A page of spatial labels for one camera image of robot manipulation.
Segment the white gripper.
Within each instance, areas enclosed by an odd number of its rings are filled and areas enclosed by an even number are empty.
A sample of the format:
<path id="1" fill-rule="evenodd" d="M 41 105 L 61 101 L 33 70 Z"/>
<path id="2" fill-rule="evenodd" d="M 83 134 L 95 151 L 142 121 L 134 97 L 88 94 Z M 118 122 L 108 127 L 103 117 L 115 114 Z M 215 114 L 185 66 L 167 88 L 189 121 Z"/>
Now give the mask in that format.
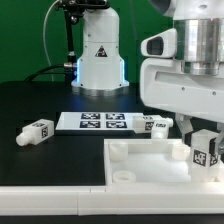
<path id="1" fill-rule="evenodd" d="M 191 75 L 181 71 L 179 61 L 145 59 L 140 69 L 140 97 L 147 107 L 176 113 L 182 142 L 190 146 L 191 116 L 224 123 L 224 64 L 217 76 Z"/>

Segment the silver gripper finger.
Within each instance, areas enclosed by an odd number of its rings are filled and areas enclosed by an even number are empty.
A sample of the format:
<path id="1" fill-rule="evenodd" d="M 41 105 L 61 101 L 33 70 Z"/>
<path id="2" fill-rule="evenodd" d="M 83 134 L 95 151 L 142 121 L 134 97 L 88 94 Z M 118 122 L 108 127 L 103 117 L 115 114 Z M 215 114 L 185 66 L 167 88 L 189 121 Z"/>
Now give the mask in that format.
<path id="1" fill-rule="evenodd" d="M 224 154 L 224 123 L 217 124 L 217 137 L 215 139 L 215 153 Z"/>

